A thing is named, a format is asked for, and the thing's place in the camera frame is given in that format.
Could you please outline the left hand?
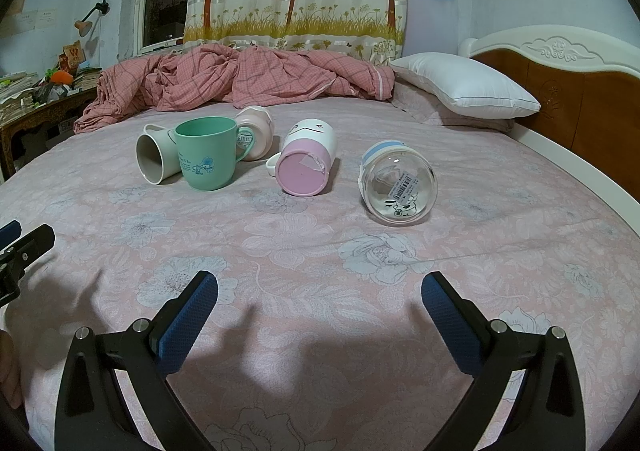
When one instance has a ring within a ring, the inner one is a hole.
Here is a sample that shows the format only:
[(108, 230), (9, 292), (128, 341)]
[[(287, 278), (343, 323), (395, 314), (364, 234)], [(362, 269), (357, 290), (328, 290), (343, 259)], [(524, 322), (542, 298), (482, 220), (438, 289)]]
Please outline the left hand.
[(23, 403), (21, 389), (21, 370), (14, 342), (11, 335), (0, 331), (0, 384), (1, 393), (12, 409), (19, 408)]

